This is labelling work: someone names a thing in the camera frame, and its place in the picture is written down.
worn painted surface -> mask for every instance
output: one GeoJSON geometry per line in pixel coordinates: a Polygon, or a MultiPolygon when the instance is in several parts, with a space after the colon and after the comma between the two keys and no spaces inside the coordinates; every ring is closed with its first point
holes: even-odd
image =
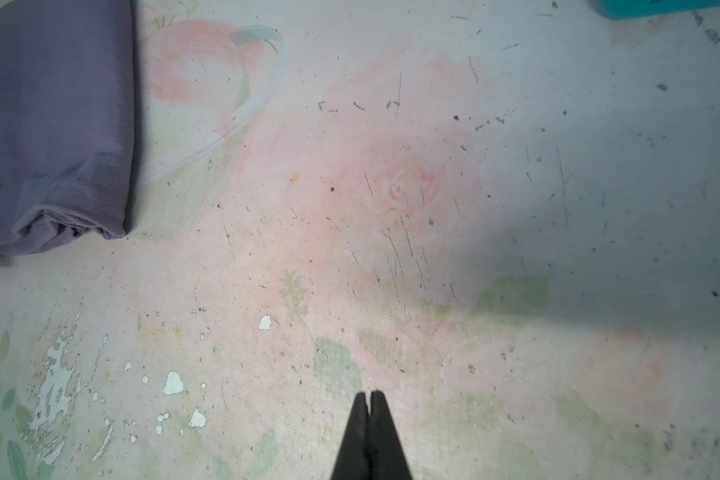
{"type": "Polygon", "coordinates": [[[417,480],[720,478],[720,8],[136,24],[130,234],[0,262],[0,479],[327,478],[363,389],[417,480]]]}

folded purple garment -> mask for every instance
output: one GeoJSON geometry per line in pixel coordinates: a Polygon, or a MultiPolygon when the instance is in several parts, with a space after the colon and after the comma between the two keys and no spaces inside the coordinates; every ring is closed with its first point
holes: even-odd
{"type": "Polygon", "coordinates": [[[125,235],[134,150],[128,0],[0,9],[0,256],[125,235]]]}

white spot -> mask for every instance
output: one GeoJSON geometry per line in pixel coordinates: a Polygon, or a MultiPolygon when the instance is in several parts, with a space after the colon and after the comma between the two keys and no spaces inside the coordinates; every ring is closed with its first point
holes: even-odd
{"type": "Polygon", "coordinates": [[[115,424],[110,425],[110,420],[108,418],[104,419],[104,424],[109,426],[110,430],[106,433],[106,437],[104,437],[104,443],[101,444],[101,448],[99,448],[99,451],[96,452],[96,455],[94,455],[94,462],[101,458],[104,454],[104,450],[106,450],[106,446],[108,446],[112,440],[112,430],[115,428],[115,424]]]}
{"type": "Polygon", "coordinates": [[[80,355],[75,358],[74,365],[71,370],[67,370],[61,366],[61,356],[64,354],[64,347],[67,345],[61,338],[56,339],[59,348],[49,348],[47,351],[50,365],[45,374],[45,380],[40,386],[38,392],[38,406],[34,410],[32,422],[29,428],[37,430],[41,425],[56,421],[56,416],[61,413],[67,415],[71,396],[66,395],[67,384],[72,378],[72,372],[77,368],[77,361],[80,355]]]}
{"type": "Polygon", "coordinates": [[[168,372],[168,378],[166,378],[163,393],[166,395],[173,395],[174,393],[182,393],[183,391],[184,384],[181,382],[179,374],[176,372],[168,372]]]}
{"type": "Polygon", "coordinates": [[[190,427],[192,428],[202,428],[206,426],[206,416],[200,413],[200,410],[195,408],[195,411],[192,412],[192,418],[190,418],[190,427]]]}
{"type": "Polygon", "coordinates": [[[46,455],[45,458],[43,458],[43,462],[46,462],[48,465],[53,465],[54,462],[56,462],[56,458],[61,455],[61,449],[64,448],[64,442],[66,442],[66,440],[62,440],[55,450],[46,455]]]}
{"type": "Polygon", "coordinates": [[[269,330],[270,326],[272,326],[272,318],[269,315],[264,315],[259,320],[259,330],[269,330]]]}

teal container edge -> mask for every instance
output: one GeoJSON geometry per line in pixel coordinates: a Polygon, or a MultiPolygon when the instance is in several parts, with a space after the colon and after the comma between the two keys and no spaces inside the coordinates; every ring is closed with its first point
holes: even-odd
{"type": "Polygon", "coordinates": [[[608,18],[649,17],[684,10],[718,7],[720,0],[592,0],[608,18]]]}

teal plastic container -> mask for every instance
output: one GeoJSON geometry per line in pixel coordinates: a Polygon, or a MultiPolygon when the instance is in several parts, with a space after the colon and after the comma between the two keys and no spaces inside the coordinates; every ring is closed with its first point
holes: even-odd
{"type": "Polygon", "coordinates": [[[634,18],[720,6],[720,0],[594,0],[609,18],[634,18]]]}

